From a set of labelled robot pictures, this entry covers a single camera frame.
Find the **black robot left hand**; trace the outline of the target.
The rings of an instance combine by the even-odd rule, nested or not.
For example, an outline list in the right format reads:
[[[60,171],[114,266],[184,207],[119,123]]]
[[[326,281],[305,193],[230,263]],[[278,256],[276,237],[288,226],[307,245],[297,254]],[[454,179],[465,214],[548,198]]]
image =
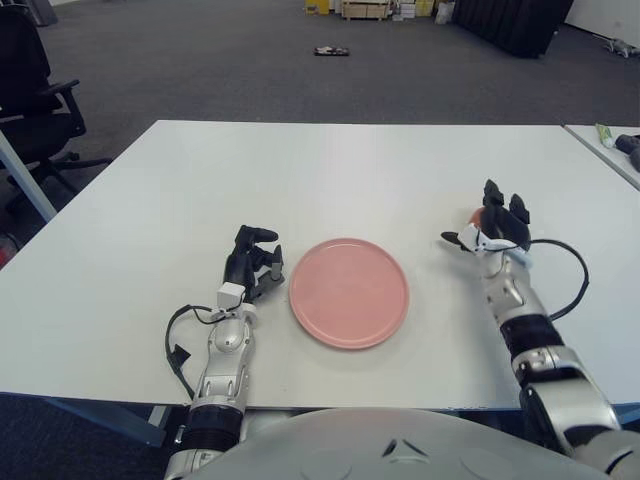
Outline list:
[[[253,304],[284,282],[281,246],[277,245],[272,252],[259,246],[278,239],[278,233],[272,230],[247,225],[240,227],[234,249],[226,259],[223,281],[243,286],[246,303]]]

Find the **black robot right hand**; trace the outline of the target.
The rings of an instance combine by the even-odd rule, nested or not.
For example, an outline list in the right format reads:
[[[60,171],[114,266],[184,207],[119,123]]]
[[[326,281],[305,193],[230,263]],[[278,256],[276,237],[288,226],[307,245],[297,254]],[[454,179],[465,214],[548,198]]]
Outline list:
[[[488,179],[483,189],[482,205],[460,231],[445,231],[441,238],[462,251],[473,254],[505,251],[527,252],[531,245],[530,214],[522,198],[513,194],[505,204],[497,184]]]

